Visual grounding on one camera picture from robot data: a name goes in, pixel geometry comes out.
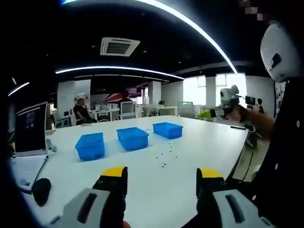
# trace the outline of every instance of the black computer mouse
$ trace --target black computer mouse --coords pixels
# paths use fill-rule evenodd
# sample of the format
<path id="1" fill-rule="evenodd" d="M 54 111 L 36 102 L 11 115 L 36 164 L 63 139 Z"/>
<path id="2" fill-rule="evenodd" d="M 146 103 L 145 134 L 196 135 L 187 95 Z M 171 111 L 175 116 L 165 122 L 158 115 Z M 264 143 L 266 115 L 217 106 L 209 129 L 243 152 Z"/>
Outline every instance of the black computer mouse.
<path id="1" fill-rule="evenodd" d="M 51 182 L 47 178 L 37 180 L 32 187 L 34 200 L 39 206 L 44 206 L 48 200 L 49 191 L 51 190 Z"/>

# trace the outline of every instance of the air conditioning vent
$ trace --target air conditioning vent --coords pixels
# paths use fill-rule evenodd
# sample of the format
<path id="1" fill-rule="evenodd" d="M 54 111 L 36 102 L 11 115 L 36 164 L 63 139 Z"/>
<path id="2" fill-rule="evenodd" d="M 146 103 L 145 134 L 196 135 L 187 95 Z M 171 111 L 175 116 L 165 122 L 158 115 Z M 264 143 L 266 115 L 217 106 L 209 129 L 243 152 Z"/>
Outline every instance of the air conditioning vent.
<path id="1" fill-rule="evenodd" d="M 138 40 L 104 37 L 101 40 L 100 55 L 128 57 L 139 44 Z"/>

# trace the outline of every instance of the blue plastic bin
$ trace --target blue plastic bin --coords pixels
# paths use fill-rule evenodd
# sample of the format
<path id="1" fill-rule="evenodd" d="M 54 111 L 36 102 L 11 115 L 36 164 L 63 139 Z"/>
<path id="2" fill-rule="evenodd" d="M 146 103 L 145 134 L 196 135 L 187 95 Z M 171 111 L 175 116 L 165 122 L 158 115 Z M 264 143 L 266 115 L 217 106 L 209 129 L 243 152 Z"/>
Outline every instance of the blue plastic bin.
<path id="1" fill-rule="evenodd" d="M 173 123 L 156 123 L 153 124 L 153 131 L 155 134 L 159 134 L 167 139 L 176 139 L 181 137 L 183 126 Z"/>
<path id="2" fill-rule="evenodd" d="M 148 133 L 137 128 L 118 129 L 118 140 L 127 151 L 140 150 L 148 146 Z"/>
<path id="3" fill-rule="evenodd" d="M 81 160 L 90 161 L 105 155 L 104 134 L 84 134 L 75 145 Z"/>

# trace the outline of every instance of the ceiling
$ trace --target ceiling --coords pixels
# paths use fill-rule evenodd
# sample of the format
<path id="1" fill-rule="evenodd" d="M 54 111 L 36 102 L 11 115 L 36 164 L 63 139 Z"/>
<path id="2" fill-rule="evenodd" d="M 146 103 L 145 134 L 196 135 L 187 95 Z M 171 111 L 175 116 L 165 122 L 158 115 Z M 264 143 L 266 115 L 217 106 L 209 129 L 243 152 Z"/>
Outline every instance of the ceiling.
<path id="1" fill-rule="evenodd" d="M 258 21 L 256 14 L 246 14 L 237 0 L 159 2 L 202 28 L 227 54 L 238 72 L 267 76 L 259 51 L 267 24 Z M 93 78 L 103 86 L 138 86 L 152 78 L 163 83 L 181 80 L 126 69 L 85 69 L 56 74 L 60 70 L 86 66 L 133 67 L 183 78 L 233 72 L 198 31 L 146 3 L 79 0 L 61 6 L 50 3 L 35 9 L 33 5 L 17 9 L 16 15 L 22 19 L 11 28 L 19 39 L 10 51 L 7 74 L 14 77 L 18 85 L 30 81 L 53 93 L 58 82 L 67 80 Z M 140 44 L 129 57 L 101 56 L 104 37 L 134 39 Z M 10 83 L 8 90 L 14 86 Z"/>

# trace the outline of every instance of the curved led light strip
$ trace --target curved led light strip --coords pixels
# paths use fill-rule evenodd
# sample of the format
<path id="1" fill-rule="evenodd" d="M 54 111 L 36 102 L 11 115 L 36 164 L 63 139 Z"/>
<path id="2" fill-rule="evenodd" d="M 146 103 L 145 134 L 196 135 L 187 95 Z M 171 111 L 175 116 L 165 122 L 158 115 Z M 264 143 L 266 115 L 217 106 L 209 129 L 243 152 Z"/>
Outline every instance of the curved led light strip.
<path id="1" fill-rule="evenodd" d="M 21 88 L 27 86 L 28 84 L 29 84 L 29 82 L 24 83 L 24 84 L 22 84 L 22 85 L 19 85 L 17 88 L 15 88 L 13 91 L 11 91 L 11 92 L 9 93 L 9 96 L 12 95 L 13 93 L 17 92 L 17 91 L 20 90 Z"/>
<path id="2" fill-rule="evenodd" d="M 68 2 L 72 2 L 72 1 L 76 1 L 76 0 L 66 0 L 64 3 L 68 3 Z M 195 24 L 192 20 L 190 20 L 189 18 L 187 18 L 185 15 L 179 13 L 178 11 L 172 9 L 169 6 L 166 6 L 163 3 L 160 3 L 158 1 L 155 0 L 135 0 L 135 1 L 140 1 L 143 3 L 147 3 L 149 5 L 155 6 L 157 8 L 160 8 L 174 16 L 176 16 L 177 18 L 181 19 L 182 21 L 184 21 L 185 23 L 187 23 L 188 25 L 190 25 L 192 28 L 194 28 L 195 30 L 197 30 L 206 40 L 208 40 L 210 42 L 210 44 L 213 45 L 213 47 L 215 47 L 215 49 L 223 56 L 223 58 L 227 61 L 227 63 L 229 64 L 229 66 L 231 67 L 231 69 L 233 70 L 233 72 L 235 74 L 237 74 L 237 70 L 235 69 L 235 67 L 233 66 L 232 62 L 230 61 L 230 59 L 228 58 L 228 56 L 225 54 L 225 52 L 220 48 L 220 46 L 204 31 L 202 30 L 197 24 Z"/>
<path id="3" fill-rule="evenodd" d="M 170 74 L 166 74 L 166 73 L 162 73 L 162 72 L 158 72 L 158 71 L 154 71 L 154 70 L 146 70 L 146 69 L 140 69 L 140 68 L 133 68 L 133 67 L 124 67 L 124 66 L 87 66 L 87 67 L 78 67 L 78 68 L 72 68 L 72 69 L 66 69 L 66 70 L 59 70 L 56 71 L 56 74 L 61 74 L 64 72 L 69 72 L 69 71 L 74 71 L 74 70 L 87 70 L 87 69 L 122 69 L 122 70 L 138 70 L 138 71 L 144 71 L 144 72 L 149 72 L 149 73 L 155 73 L 155 74 L 160 74 L 160 75 L 166 75 L 166 76 L 170 76 L 170 77 L 175 77 L 175 78 L 179 78 L 184 80 L 183 77 L 178 77 L 175 75 L 170 75 Z"/>

